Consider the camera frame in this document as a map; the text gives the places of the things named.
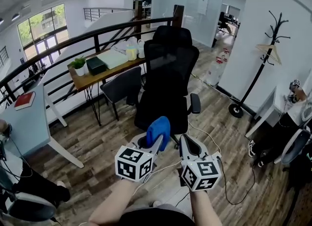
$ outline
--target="metal railing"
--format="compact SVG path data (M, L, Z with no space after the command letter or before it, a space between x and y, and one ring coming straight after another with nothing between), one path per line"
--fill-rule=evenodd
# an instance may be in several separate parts
M168 18L158 18L158 19L144 19L144 20L136 20L136 21L130 21L130 22L126 22L126 23L121 23L121 24L116 24L116 25L112 25L112 26L108 26L105 28L100 28L97 30L93 30L90 31L88 33L82 34L78 37L74 37L71 38L67 41L64 41L58 45L56 45L55 47L51 48L51 49L47 49L46 51L44 51L43 53L36 55L35 57L33 57L32 59L30 59L29 61L23 63L22 65L20 65L18 68L16 68L14 71L12 71L11 73L9 73L2 81L0 81L0 89L1 88L5 88L6 90L6 96L0 101L0 105L5 102L6 100L9 103L12 103L12 101L16 100L16 96L15 96L15 92L24 87L25 85L27 85L31 80L35 79L36 77L46 73L48 70L62 64L65 61L68 61L76 56L79 56L81 54L84 54L86 52L89 52L91 50L95 50L97 53L101 52L100 47L105 46L105 45L109 45L110 43L114 43L114 42L118 42L120 40L124 40L124 39L128 39L130 37L137 37L140 38L141 35L143 34L147 34L147 33L152 33L154 31L147 31L147 32L141 32L141 27L144 24L151 24L151 23L159 23L159 22L166 22L167 25L171 25L172 26L176 26L176 27L181 27L182 24L182 18L183 18L183 11L184 11L184 7L180 6L180 5L175 5L174 7L174 16L173 17L168 17ZM138 10L136 10L136 14L138 14L141 12L140 8ZM120 38L115 38L115 39L111 39L109 41L103 42L103 43L99 43L98 40L98 36L108 33L108 32L112 32L112 31L119 31L119 30L124 30L126 28L132 28L134 27L135 30L131 35L127 35L127 36L122 36ZM22 84L20 84L19 86L17 86L14 90L11 90L11 88L8 85L8 82L11 81L13 78L15 78L16 76L18 76L21 72L23 72L24 70L26 70L28 67L32 66L33 64L35 64L36 62L40 61L40 59L50 55L51 53L55 52L55 50L61 50L65 47L68 47L70 45L73 45L75 43L78 43L80 41L89 39L89 38L93 38L94 39L94 46L90 47L88 49L85 49L83 51L77 52L71 56L68 56L62 60L59 60L57 62L55 62L54 64L52 64L51 66L47 67L46 69L36 73L35 75L29 77L28 79L26 79ZM64 72L58 74L57 76L53 77L52 79L44 82L44 86L55 81L56 79L60 78L63 75L66 75L69 73L69 70L65 70ZM65 86L68 86L70 84L72 84L72 80L68 81L66 83L63 83L62 85L60 85L59 87L56 87L55 89L53 89L52 91L49 92L49 94L53 94L56 91L64 88ZM56 104L60 101L65 100L67 97L74 95L77 93L77 90L73 90L73 88L71 88L70 92L68 92L66 95L60 97L59 99L55 100L53 103Z
M127 10L135 11L133 9L124 9L124 8L83 8L84 19L90 21L96 21L101 16L107 13L114 13Z
M0 68L4 65L4 63L8 60L9 55L6 51L6 47L0 50Z

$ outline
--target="shirt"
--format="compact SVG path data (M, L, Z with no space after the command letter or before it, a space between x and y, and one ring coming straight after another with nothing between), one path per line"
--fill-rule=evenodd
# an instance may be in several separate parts
M149 208L140 209L122 215L119 226L195 226L195 223L185 214L177 211Z

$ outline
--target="white pot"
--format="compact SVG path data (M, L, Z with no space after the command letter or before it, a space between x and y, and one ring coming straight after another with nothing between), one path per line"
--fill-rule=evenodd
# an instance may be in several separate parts
M84 67L79 68L79 69L75 69L76 73L78 76L83 76L84 75Z
M89 69L88 69L87 63L85 63L83 65L83 68L84 68L84 73L87 75L89 73Z

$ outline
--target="desk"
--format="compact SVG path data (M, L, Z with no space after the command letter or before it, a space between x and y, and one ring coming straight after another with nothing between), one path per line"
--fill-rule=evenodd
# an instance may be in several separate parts
M279 113L284 112L285 108L284 96L287 97L289 93L290 93L289 84L286 83L278 84L273 89L269 97L259 108L259 111L257 112L254 118L257 119L260 116L260 113L267 104L271 104L269 109L265 112L265 114L261 117L261 119L246 133L245 135L246 138L249 138L260 127L260 125L270 116L270 114L273 113L273 111L277 111Z
M96 53L90 57L94 57L96 55L99 55L102 52ZM74 81L74 85L76 87L76 89L78 90L78 92L84 91L84 95L86 98L86 102L91 101L91 106L93 109L93 112L95 114L95 117L97 119L98 124L101 126L101 118L100 118L100 112L99 112L99 99L97 101L97 108L98 108L98 114L97 114L97 110L95 107L95 104L93 102L93 97L92 97L92 89L93 89L93 84L97 83L97 95L99 96L99 86L98 83L100 81L106 80L109 77L112 77L114 75L117 75L119 73L122 73L128 69L131 69L135 66L138 66L140 64L143 64L145 62L145 59L142 58L137 58L136 60L133 61L127 61L126 63L123 63L113 69L107 69L106 71L98 74L98 75L91 75L90 73L87 73L83 76L78 76L76 74L76 71L74 68L72 68L70 65L68 65L68 70L69 73Z
M12 125L10 139L6 142L4 147L16 156L19 156L20 154L14 145L15 143L19 148L20 153L24 156L35 152L45 145L49 145L74 165L82 168L83 164L67 150L65 150L50 135L45 111L46 104L44 100L47 101L47 104L50 105L51 109L53 109L53 111L56 113L62 124L64 126L67 126L67 124L57 112L51 99L44 92L43 85L40 84L31 91L36 93L31 107L16 111L14 108L14 102L11 106L4 110L3 113L0 114L1 119Z

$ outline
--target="wooden hanger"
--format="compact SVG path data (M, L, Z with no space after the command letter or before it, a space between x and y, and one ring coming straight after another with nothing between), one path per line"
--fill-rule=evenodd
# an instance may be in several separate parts
M276 61L278 64L282 65L282 61L277 53L277 49L275 45L265 45L265 44L258 44L256 48L262 52L265 53L265 55L268 54L268 50L272 49L271 54L269 55L270 58L272 58L274 61Z

